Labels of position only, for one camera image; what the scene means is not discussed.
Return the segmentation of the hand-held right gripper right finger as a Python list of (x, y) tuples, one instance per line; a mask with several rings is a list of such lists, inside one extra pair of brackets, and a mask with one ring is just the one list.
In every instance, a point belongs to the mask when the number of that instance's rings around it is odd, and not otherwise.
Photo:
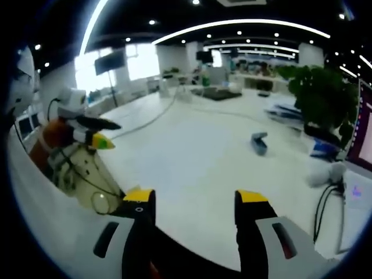
[(242, 278), (324, 278), (339, 264), (319, 254), (310, 236), (260, 193), (237, 190), (234, 217)]

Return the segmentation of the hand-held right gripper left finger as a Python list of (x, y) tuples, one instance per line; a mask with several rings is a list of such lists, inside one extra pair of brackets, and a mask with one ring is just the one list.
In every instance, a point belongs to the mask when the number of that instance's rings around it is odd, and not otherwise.
[(68, 278), (151, 278), (156, 192), (138, 189), (108, 215), (77, 213), (63, 228)]

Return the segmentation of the person's left hand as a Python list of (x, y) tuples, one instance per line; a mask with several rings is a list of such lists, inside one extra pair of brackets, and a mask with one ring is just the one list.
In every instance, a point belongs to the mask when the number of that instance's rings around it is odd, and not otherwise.
[(64, 120), (57, 118), (44, 127), (42, 136), (50, 148), (61, 148), (73, 143), (73, 130)]

